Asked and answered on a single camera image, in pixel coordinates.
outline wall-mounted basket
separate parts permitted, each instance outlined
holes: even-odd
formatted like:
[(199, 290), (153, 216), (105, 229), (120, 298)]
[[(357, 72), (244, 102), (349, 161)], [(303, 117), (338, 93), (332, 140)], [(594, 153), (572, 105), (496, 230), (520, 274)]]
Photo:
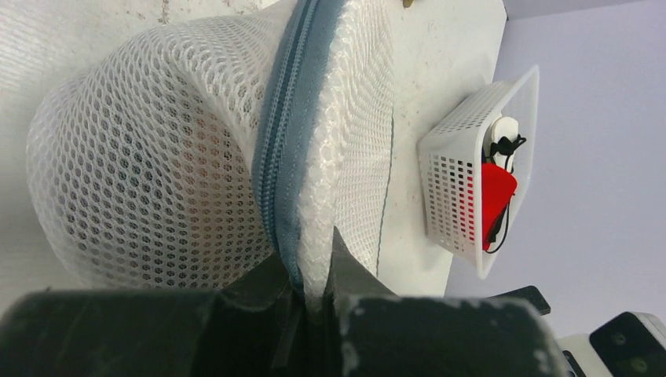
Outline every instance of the wall-mounted basket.
[(514, 158), (518, 189), (511, 200), (508, 226), (520, 210), (532, 173), (539, 97), (539, 68), (515, 81), (494, 82), (469, 96), (419, 143), (421, 181), (428, 237), (477, 266), (485, 278), (497, 255), (482, 250), (481, 150), (493, 122), (510, 116), (527, 142)]

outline gray wall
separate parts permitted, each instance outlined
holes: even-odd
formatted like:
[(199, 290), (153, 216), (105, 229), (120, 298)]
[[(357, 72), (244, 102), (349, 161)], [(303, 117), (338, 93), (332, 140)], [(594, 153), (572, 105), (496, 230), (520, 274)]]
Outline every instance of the gray wall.
[(447, 295), (535, 284), (557, 335), (666, 322), (664, 20), (645, 0), (508, 23), (496, 79), (541, 67), (532, 185), (489, 277), (457, 258)]
[(571, 12), (641, 0), (504, 0), (509, 20)]

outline black object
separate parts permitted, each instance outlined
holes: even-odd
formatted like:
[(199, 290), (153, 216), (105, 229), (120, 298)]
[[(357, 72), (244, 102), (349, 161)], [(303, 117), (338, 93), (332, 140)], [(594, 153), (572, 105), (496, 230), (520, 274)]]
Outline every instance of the black object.
[[(504, 170), (509, 170), (509, 157), (511, 157), (518, 148), (521, 147), (524, 143), (527, 142), (525, 137), (522, 137), (518, 134), (516, 140), (511, 141), (508, 137), (502, 136), (497, 143), (490, 144), (490, 161), (492, 163), (497, 163), (495, 161), (495, 154), (499, 153), (507, 157), (507, 160), (504, 162)], [(511, 173), (514, 173), (514, 167), (511, 167)], [(497, 241), (497, 235), (500, 234), (500, 229), (502, 229), (503, 219), (507, 219), (507, 224), (504, 226), (504, 235), (502, 240), (499, 242), (499, 245), (495, 247), (495, 250), (486, 251), (486, 254), (495, 254), (500, 248), (504, 245), (504, 241), (507, 240), (507, 234), (509, 233), (509, 210), (511, 207), (511, 201), (504, 207), (499, 216), (495, 219), (490, 233), (488, 234), (488, 241), (490, 243), (495, 243)]]
[(590, 344), (613, 376), (666, 375), (666, 349), (633, 313), (622, 313), (595, 330)]
[(566, 362), (569, 363), (569, 366), (572, 369), (572, 371), (569, 373), (569, 377), (587, 377), (585, 375), (585, 372), (583, 372), (583, 369), (578, 364), (578, 361), (573, 356), (573, 354), (571, 354), (567, 350), (562, 351), (562, 354), (564, 355)]
[(546, 301), (546, 298), (541, 294), (539, 289), (533, 285), (502, 293), (501, 295), (493, 296), (493, 298), (521, 298), (532, 304), (542, 316), (551, 313), (551, 305), (548, 304), (548, 301)]
[(399, 298), (335, 231), (320, 315), (276, 255), (223, 291), (48, 291), (0, 323), (1, 376), (564, 376), (527, 304)]

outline red fabric item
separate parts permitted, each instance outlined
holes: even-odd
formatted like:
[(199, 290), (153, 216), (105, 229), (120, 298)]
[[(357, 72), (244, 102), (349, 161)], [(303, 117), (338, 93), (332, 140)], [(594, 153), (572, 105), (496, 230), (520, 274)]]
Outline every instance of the red fabric item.
[(481, 165), (481, 224), (483, 226), (483, 250), (488, 251), (490, 230), (516, 192), (518, 181), (508, 171), (494, 163)]

